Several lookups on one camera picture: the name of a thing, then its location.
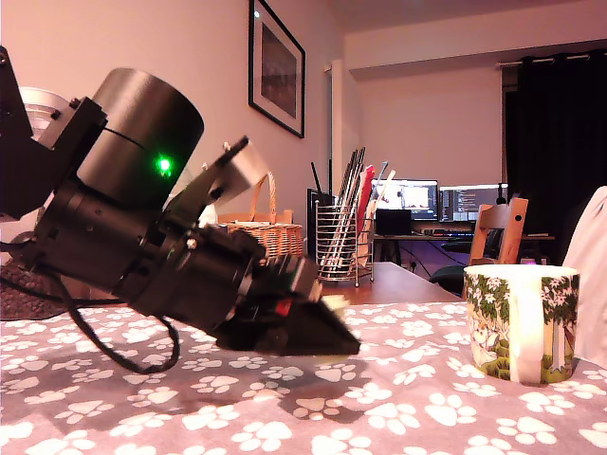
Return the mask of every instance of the white cloth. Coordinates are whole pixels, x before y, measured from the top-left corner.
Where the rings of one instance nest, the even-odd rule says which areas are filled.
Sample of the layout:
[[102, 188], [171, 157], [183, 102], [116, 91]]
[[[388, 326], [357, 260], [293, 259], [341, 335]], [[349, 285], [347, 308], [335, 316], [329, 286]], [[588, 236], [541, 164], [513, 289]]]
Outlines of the white cloth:
[[607, 187], [586, 206], [563, 265], [580, 274], [575, 355], [607, 368]]

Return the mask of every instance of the table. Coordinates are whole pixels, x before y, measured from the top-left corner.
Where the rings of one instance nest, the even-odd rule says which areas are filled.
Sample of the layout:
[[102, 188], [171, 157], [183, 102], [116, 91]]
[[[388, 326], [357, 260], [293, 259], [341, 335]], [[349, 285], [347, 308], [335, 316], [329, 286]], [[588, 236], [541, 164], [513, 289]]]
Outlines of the table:
[[[408, 273], [400, 275], [403, 287], [421, 286]], [[182, 357], [153, 375], [128, 373], [101, 355], [67, 315], [3, 322], [0, 450], [605, 453], [607, 371], [580, 361], [570, 381], [541, 387], [485, 377], [471, 365], [465, 304], [422, 300], [348, 308], [361, 352], [329, 364], [219, 351], [212, 338], [176, 323]], [[155, 319], [129, 308], [83, 312], [140, 363], [159, 362], [171, 349]]]

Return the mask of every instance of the computer monitor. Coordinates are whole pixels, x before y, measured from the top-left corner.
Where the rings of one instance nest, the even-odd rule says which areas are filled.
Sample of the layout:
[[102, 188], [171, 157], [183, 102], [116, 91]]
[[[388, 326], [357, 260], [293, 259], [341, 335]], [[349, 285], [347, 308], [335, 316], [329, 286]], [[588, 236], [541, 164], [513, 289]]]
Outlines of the computer monitor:
[[479, 207], [495, 205], [500, 194], [506, 198], [507, 187], [507, 183], [440, 187], [440, 221], [476, 221]]
[[[373, 189], [381, 193], [385, 180], [373, 179]], [[407, 209], [412, 220], [438, 219], [438, 182], [436, 180], [393, 179], [388, 183], [378, 209]]]

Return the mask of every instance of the robotic arm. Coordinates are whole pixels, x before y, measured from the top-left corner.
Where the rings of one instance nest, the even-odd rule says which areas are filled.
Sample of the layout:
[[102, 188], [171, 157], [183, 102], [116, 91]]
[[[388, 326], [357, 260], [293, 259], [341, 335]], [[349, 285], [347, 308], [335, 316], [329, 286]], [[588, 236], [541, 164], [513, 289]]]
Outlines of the robotic arm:
[[168, 83], [115, 69], [92, 99], [73, 100], [52, 118], [34, 140], [0, 46], [0, 222], [19, 220], [54, 194], [34, 231], [19, 236], [24, 242], [1, 244], [16, 261], [104, 289], [143, 315], [204, 330], [225, 349], [359, 351], [322, 302], [314, 262], [286, 256], [261, 264], [265, 249], [245, 232], [197, 226], [208, 204], [230, 200], [266, 173], [248, 138], [226, 146], [166, 204], [204, 130], [195, 107]]

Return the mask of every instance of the red component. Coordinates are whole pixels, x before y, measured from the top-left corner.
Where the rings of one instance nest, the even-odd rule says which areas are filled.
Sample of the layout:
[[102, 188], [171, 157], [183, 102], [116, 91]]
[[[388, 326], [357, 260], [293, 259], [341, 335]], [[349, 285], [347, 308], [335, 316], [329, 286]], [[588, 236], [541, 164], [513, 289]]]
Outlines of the red component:
[[283, 299], [280, 300], [277, 304], [276, 304], [276, 308], [274, 309], [274, 312], [277, 315], [280, 315], [282, 317], [286, 317], [288, 315], [289, 310], [291, 309], [291, 305], [293, 304], [293, 299]]

